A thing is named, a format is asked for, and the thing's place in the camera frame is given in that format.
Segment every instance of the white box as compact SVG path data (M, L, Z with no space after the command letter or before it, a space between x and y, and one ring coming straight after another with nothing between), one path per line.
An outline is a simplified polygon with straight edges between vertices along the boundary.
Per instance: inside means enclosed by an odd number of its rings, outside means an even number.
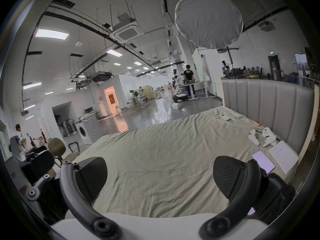
M181 104L180 103L172 103L172 108L175 110L178 110L181 108Z

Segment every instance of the man in black shirt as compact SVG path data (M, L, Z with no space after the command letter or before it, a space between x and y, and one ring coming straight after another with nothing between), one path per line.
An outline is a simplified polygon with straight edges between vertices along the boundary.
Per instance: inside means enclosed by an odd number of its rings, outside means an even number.
M186 65L186 70L183 72L183 74L186 76L186 78L189 81L194 79L193 72L192 72L192 70L190 70L190 65ZM196 97L196 92L195 92L195 88L194 88L193 84L191 86L192 86L193 94ZM190 86L187 86L187 90L188 90L188 95L191 96L190 95Z

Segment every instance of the desk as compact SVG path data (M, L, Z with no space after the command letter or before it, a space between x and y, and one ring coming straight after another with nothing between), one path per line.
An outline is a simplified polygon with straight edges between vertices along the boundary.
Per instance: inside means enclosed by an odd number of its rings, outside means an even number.
M133 102L133 107L138 107L138 108L145 108L146 106L143 106L143 103L141 102L141 98L144 99L146 95L139 95L138 97L131 97L130 99Z
M203 97L203 99L211 98L211 97L214 98L214 96L208 96L208 90L207 90L207 87L206 87L206 82L208 82L208 81L197 81L197 82L193 82L193 83L184 84L183 87L185 87L185 86L191 86L191 85L194 85L194 84L196 84L196 83L199 83L199 84L204 83L204 85L205 85L205 86L204 86L204 89L205 89L205 97ZM193 90L192 90L191 87L190 87L190 93L191 93L191 97L192 97L192 98L189 99L190 101L198 99L198 97L197 97L197 98L194 97L194 93L193 93Z
M185 87L185 86L191 86L191 85L194 85L195 83L198 83L198 82L193 82L193 83L184 84L183 87ZM189 101L198 99L198 97L195 98L194 93L193 93L193 89L192 89L191 87L189 87L189 88L190 88L190 93L191 93L191 97L192 97L192 98L189 99Z

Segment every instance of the door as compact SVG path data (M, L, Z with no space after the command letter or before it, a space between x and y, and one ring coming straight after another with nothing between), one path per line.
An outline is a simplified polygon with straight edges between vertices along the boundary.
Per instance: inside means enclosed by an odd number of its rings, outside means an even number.
M271 79L281 81L281 68L278 55L268 56L271 70Z
M111 113L116 114L117 113L116 106L119 105L119 102L118 102L118 98L117 98L114 87L111 86L105 89L104 93L106 95L106 101L108 102Z

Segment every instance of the black handle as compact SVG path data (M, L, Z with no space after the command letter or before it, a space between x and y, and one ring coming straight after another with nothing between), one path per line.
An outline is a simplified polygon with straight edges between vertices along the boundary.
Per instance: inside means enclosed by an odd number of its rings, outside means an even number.
M246 217L258 195L261 182L256 160L247 162L242 186L230 205L217 216L207 220L199 229L202 239L218 239Z
M92 234L102 239L119 239L121 237L119 226L90 206L77 186L75 172L75 167L70 161L63 162L60 171L60 186L68 208Z
M71 146L72 144L75 144L75 143L76 143L77 146L78 146L78 152L80 152L79 144L78 144L77 141L70 143L70 144L68 145L69 149L71 150L71 152L73 152L73 150L70 148L70 146Z

